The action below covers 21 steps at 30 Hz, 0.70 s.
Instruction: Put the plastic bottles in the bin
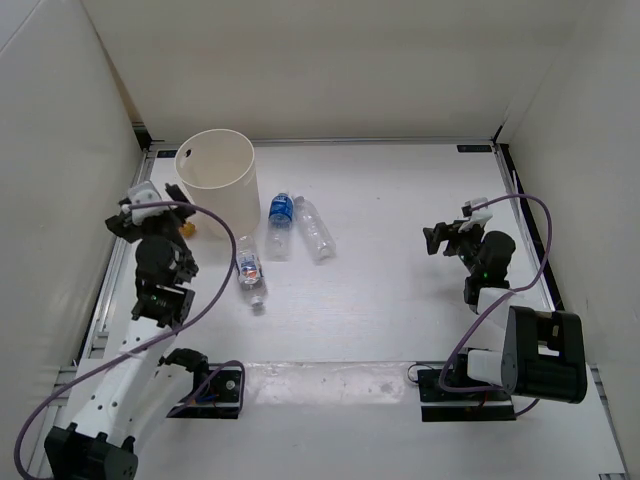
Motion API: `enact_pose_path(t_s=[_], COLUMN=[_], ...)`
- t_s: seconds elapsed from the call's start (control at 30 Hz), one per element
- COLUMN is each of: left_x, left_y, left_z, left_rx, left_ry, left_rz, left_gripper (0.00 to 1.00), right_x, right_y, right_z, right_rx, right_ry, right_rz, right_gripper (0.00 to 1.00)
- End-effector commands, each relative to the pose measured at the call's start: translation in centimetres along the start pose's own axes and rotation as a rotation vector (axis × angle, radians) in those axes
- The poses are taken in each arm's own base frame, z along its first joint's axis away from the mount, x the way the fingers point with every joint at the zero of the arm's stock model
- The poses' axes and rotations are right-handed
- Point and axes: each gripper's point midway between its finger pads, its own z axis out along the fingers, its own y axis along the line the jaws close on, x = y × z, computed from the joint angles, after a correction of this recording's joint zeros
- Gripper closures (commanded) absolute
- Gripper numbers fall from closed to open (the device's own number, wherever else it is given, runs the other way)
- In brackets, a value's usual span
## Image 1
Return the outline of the white orange label plastic bottle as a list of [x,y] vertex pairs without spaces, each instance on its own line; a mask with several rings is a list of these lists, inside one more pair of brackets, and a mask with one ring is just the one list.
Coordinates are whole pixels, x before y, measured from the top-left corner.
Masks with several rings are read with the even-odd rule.
[[235,256],[238,283],[246,303],[255,313],[265,309],[267,285],[255,240],[251,235],[236,240]]

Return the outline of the blue label plastic bottle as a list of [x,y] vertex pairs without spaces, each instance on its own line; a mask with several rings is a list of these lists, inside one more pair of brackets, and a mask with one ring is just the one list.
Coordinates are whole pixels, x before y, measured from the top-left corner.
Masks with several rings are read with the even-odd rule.
[[266,253],[270,260],[285,261],[290,253],[293,200],[288,192],[278,193],[268,212]]

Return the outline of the clear unlabelled plastic bottle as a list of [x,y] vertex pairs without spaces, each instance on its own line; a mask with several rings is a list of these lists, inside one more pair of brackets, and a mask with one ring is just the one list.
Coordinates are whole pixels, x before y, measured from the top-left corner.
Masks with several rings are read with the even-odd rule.
[[336,244],[316,206],[304,196],[293,199],[295,222],[316,263],[336,257]]

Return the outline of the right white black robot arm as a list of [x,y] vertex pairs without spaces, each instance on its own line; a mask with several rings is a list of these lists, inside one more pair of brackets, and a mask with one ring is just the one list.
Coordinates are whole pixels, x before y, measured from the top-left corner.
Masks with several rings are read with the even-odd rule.
[[442,397],[470,400],[481,392],[570,404],[587,393],[582,322],[566,311],[538,311],[510,289],[506,279],[516,250],[501,231],[468,228],[461,220],[424,228],[427,253],[458,258],[468,271],[463,299],[480,318],[504,330],[500,350],[462,346],[445,362],[439,377],[424,385],[436,401]]

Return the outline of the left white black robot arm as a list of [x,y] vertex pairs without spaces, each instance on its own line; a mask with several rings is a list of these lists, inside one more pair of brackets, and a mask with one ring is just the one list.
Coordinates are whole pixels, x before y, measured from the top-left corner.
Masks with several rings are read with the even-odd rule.
[[168,184],[173,205],[150,181],[130,188],[107,228],[136,246],[136,301],[118,355],[87,403],[66,427],[54,427],[44,448],[56,479],[131,479],[149,421],[182,395],[197,400],[211,377],[196,365],[164,370],[162,357],[186,322],[199,268],[180,229],[195,214],[184,192]]

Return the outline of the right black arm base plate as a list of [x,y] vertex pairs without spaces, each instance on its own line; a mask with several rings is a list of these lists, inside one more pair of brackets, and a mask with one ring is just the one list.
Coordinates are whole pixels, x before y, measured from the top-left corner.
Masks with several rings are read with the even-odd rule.
[[453,393],[439,386],[441,368],[416,362],[407,380],[418,388],[423,423],[515,421],[511,397],[503,391]]

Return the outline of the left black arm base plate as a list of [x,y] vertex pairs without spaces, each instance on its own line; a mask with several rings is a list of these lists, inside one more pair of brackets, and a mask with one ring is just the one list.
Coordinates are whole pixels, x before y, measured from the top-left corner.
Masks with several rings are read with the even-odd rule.
[[237,360],[199,366],[192,391],[167,414],[171,419],[237,420],[244,406],[246,369]]

